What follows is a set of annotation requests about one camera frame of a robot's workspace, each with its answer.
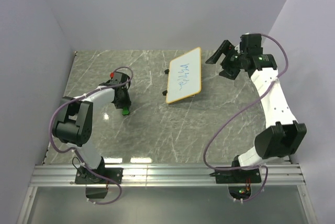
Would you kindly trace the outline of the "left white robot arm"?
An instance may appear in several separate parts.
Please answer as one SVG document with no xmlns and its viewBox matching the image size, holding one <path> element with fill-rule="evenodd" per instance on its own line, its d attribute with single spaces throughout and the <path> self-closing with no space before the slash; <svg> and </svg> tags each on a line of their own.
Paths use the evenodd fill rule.
<svg viewBox="0 0 335 224">
<path fill-rule="evenodd" d="M 80 161 L 81 173 L 86 173 L 93 183 L 100 183 L 106 177 L 104 159 L 90 142 L 93 114 L 110 103 L 128 115 L 131 105 L 128 88 L 100 85 L 78 97 L 63 97 L 49 123 L 53 148 L 59 153 L 73 151 Z"/>
</svg>

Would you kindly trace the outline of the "green whiteboard eraser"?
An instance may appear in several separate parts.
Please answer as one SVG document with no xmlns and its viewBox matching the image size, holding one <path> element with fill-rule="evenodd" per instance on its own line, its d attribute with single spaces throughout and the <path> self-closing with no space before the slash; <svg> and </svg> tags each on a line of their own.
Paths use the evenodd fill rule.
<svg viewBox="0 0 335 224">
<path fill-rule="evenodd" d="M 122 109 L 122 115 L 123 116 L 127 116 L 129 114 L 130 114 L 129 107 L 127 107 L 127 106 L 123 107 L 123 109 Z"/>
</svg>

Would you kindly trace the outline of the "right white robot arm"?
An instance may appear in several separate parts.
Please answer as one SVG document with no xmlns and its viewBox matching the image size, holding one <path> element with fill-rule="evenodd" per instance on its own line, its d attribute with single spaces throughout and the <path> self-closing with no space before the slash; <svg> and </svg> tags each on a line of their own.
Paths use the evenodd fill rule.
<svg viewBox="0 0 335 224">
<path fill-rule="evenodd" d="M 206 61 L 215 64 L 223 55 L 219 76 L 235 80 L 241 70 L 247 72 L 256 88 L 265 116 L 265 130 L 259 133 L 254 146 L 238 155 L 232 163 L 231 176 L 237 182 L 249 177 L 249 169 L 268 160 L 296 153 L 307 133 L 304 123 L 299 123 L 291 112 L 279 78 L 281 73 L 275 58 L 265 54 L 261 34 L 243 35 L 238 46 L 224 40 Z"/>
</svg>

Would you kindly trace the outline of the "orange framed whiteboard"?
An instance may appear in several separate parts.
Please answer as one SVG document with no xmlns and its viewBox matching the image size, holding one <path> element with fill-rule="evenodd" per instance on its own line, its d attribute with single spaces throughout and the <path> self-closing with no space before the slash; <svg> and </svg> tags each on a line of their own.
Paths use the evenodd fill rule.
<svg viewBox="0 0 335 224">
<path fill-rule="evenodd" d="M 170 62 L 166 103 L 199 94 L 202 90 L 202 51 L 197 47 Z"/>
</svg>

